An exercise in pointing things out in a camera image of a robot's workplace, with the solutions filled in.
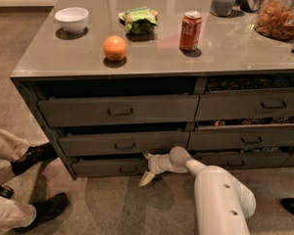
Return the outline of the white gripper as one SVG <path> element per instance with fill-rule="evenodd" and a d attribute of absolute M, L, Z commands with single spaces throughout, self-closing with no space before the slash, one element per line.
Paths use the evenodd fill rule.
<path fill-rule="evenodd" d="M 150 171 L 145 171 L 139 186 L 144 187 L 150 183 L 155 175 L 164 172 L 172 173 L 186 173 L 187 169 L 183 166 L 177 166 L 172 161 L 168 154 L 165 155 L 152 155 L 151 153 L 144 153 L 144 158 L 148 160 L 148 168 Z"/>

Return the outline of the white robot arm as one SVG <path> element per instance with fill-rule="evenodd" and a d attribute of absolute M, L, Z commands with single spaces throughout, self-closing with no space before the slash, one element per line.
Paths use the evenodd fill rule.
<path fill-rule="evenodd" d="M 147 185 L 163 172 L 186 173 L 195 177 L 194 197 L 199 235 L 251 235 L 247 219 L 256 210 L 253 192 L 231 173 L 216 165 L 205 165 L 182 147 L 168 154 L 144 154 L 148 169 L 139 183 Z"/>

